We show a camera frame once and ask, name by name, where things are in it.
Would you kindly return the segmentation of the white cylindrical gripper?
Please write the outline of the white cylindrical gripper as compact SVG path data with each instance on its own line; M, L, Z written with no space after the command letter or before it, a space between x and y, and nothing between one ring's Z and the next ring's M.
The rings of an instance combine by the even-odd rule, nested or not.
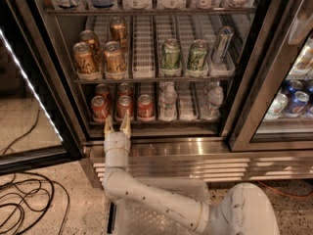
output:
M129 165L128 157L131 145L129 138L131 136L131 124L128 113L124 115L119 130L121 132L114 132L112 116L108 115L104 127L106 167L127 168Z

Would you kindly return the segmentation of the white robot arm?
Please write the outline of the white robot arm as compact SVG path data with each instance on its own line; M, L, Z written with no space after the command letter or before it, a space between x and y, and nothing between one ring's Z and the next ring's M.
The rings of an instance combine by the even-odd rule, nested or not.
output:
M112 200L130 199L162 213L199 235L280 235L272 204L252 183L232 187L218 206L143 183L128 171L131 126L125 116L119 131L107 117L104 127L103 187Z

